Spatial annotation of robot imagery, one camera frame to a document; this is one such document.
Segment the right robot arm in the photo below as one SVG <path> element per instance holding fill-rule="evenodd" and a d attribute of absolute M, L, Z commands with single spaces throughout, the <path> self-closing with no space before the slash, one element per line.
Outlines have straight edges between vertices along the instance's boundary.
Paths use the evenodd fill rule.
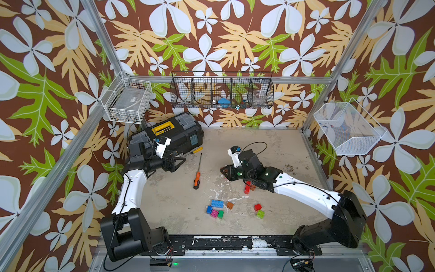
<path fill-rule="evenodd" d="M 347 248 L 359 246 L 367 222 L 357 196 L 348 190 L 342 193 L 315 187 L 275 167 L 265 167 L 252 150 L 233 146 L 228 150 L 232 164 L 221 168 L 229 180 L 295 199 L 323 214 L 326 219 L 310 226 L 300 226 L 290 241 L 291 249 L 309 254 L 321 244 L 337 242 Z"/>

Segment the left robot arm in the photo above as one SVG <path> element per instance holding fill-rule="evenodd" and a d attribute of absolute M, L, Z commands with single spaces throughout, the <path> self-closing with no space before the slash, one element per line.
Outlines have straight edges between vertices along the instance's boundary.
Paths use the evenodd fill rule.
<path fill-rule="evenodd" d="M 166 255 L 170 239 L 165 227 L 152 229 L 140 206 L 147 180 L 158 169 L 174 172 L 179 168 L 175 151 L 168 149 L 171 139 L 157 137 L 152 150 L 127 160 L 122 171 L 123 185 L 116 207 L 101 222 L 107 255 L 112 262 L 145 252 Z"/>

